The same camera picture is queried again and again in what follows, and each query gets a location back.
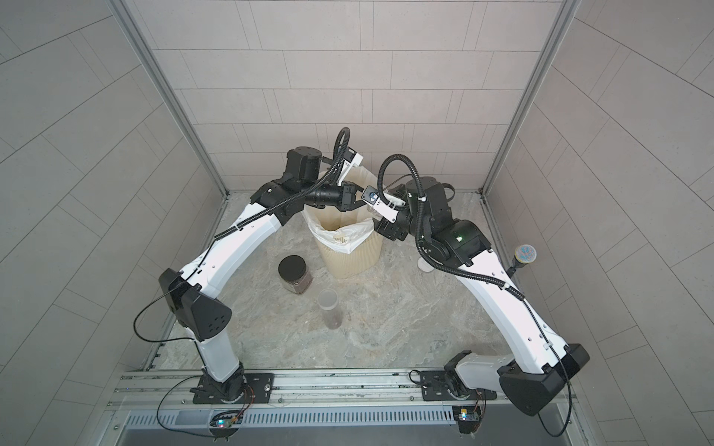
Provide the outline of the white jar lid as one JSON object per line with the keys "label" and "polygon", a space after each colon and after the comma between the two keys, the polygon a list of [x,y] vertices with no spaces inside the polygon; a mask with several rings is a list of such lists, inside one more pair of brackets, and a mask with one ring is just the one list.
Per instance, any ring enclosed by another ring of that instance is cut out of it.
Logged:
{"label": "white jar lid", "polygon": [[427,260],[425,260],[424,258],[418,259],[418,268],[424,273],[432,273],[433,271],[435,271],[435,267],[429,264],[429,262],[427,262]]}

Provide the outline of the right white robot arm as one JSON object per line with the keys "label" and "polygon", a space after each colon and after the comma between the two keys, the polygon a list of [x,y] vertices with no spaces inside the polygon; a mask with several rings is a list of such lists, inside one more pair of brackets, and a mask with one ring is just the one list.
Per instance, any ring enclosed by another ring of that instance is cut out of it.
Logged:
{"label": "right white robot arm", "polygon": [[389,240],[413,236],[422,260],[451,274],[489,315],[506,340],[505,356],[464,351],[444,368],[446,386],[462,399],[477,390],[501,391],[522,413],[536,416],[589,361],[582,345],[568,344],[533,309],[511,280],[514,269],[500,263],[478,226],[452,215],[444,184],[422,180],[425,198],[414,181],[392,194],[369,187],[364,202],[380,218],[377,233]]}

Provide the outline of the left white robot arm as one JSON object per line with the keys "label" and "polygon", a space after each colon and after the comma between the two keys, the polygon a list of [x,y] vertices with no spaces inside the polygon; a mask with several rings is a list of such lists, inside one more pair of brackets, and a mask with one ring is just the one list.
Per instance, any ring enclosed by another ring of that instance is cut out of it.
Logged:
{"label": "left white robot arm", "polygon": [[281,178],[261,186],[228,230],[180,271],[167,269],[160,276],[167,306],[196,345],[209,381],[224,385],[242,373],[226,330],[232,312],[219,301],[237,269],[305,206],[332,206],[341,212],[359,208],[360,187],[346,177],[362,163],[362,155],[352,148],[339,151],[326,173],[320,171],[323,161],[314,148],[290,150]]}

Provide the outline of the white trash bag liner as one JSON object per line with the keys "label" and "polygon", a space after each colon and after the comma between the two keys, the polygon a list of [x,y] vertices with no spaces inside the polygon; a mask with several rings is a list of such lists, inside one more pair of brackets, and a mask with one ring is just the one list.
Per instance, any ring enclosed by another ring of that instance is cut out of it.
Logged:
{"label": "white trash bag liner", "polygon": [[351,255],[368,243],[381,243],[368,206],[349,212],[340,212],[332,206],[323,209],[306,206],[302,215],[321,249]]}

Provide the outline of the beige ribbed trash bin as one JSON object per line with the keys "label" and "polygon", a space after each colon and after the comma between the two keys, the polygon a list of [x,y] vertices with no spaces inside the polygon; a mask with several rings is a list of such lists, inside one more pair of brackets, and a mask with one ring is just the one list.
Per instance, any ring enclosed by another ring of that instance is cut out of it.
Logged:
{"label": "beige ribbed trash bin", "polygon": [[374,231],[372,214],[365,208],[342,213],[335,208],[304,211],[328,271],[347,279],[374,267],[379,261],[383,238]]}

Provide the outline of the black lid glass jar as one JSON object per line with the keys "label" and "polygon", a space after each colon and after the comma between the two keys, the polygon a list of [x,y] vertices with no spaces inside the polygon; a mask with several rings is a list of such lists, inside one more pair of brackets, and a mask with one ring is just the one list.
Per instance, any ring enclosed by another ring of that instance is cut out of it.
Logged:
{"label": "black lid glass jar", "polygon": [[312,273],[302,256],[286,256],[278,265],[278,273],[284,287],[296,294],[302,295],[312,284]]}

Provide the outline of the small frosted lid jar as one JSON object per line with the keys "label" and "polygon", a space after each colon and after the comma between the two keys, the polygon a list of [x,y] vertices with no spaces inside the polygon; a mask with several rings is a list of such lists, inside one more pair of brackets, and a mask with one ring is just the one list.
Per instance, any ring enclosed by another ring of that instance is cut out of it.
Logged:
{"label": "small frosted lid jar", "polygon": [[343,321],[343,312],[340,308],[337,292],[332,289],[323,290],[318,295],[317,303],[327,328],[330,330],[340,328]]}

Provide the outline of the round knob on stalk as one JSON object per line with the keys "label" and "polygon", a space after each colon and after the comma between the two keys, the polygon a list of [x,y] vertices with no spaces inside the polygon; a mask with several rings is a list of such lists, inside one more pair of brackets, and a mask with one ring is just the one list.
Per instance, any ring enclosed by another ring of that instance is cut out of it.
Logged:
{"label": "round knob on stalk", "polygon": [[518,269],[529,266],[537,259],[537,250],[533,245],[519,245],[514,250],[514,255],[511,262],[511,267],[506,273],[509,278],[512,278]]}

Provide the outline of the right circuit board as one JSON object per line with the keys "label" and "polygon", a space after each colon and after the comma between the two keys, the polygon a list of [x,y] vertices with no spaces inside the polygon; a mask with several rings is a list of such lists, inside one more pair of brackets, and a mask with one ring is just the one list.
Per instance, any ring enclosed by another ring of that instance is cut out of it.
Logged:
{"label": "right circuit board", "polygon": [[483,410],[478,405],[453,406],[452,412],[460,434],[475,434],[482,425]]}

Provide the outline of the circuit board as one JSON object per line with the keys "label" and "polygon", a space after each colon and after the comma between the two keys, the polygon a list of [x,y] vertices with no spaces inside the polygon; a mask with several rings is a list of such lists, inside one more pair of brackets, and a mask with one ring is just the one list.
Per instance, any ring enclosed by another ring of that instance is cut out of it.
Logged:
{"label": "circuit board", "polygon": [[242,412],[236,410],[215,414],[211,418],[209,426],[212,429],[231,429],[241,416]]}
{"label": "circuit board", "polygon": [[460,434],[475,434],[482,425],[483,410],[478,405],[453,406],[452,412]]}

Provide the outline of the left circuit board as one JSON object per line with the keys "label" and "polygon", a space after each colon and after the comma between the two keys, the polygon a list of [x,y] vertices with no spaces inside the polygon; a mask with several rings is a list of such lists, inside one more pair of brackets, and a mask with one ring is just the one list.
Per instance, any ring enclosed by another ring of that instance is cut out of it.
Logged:
{"label": "left circuit board", "polygon": [[212,429],[231,429],[241,416],[242,412],[236,410],[215,414],[211,418],[209,426]]}

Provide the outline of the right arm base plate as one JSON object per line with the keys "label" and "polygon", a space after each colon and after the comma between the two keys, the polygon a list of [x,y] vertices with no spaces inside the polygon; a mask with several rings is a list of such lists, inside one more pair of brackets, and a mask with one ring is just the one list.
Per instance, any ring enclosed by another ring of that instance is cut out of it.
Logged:
{"label": "right arm base plate", "polygon": [[467,388],[455,373],[444,370],[413,370],[409,379],[421,389],[424,401],[495,401],[498,398],[493,390]]}

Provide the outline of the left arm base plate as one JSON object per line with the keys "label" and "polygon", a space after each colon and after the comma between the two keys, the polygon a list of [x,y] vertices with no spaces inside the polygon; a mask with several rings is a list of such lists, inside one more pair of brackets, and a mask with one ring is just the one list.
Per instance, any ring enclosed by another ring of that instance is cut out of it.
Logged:
{"label": "left arm base plate", "polygon": [[270,373],[239,374],[219,383],[207,374],[190,389],[193,404],[268,403],[275,375]]}

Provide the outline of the aluminium mounting rail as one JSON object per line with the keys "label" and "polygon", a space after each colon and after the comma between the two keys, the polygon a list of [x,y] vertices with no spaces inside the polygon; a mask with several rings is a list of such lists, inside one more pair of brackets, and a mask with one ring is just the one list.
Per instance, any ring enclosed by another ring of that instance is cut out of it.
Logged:
{"label": "aluminium mounting rail", "polygon": [[463,405],[478,396],[489,405],[515,405],[513,395],[481,382],[466,400],[446,386],[443,368],[248,370],[242,395],[223,401],[192,370],[127,373],[119,378],[106,404],[113,410],[279,409]]}

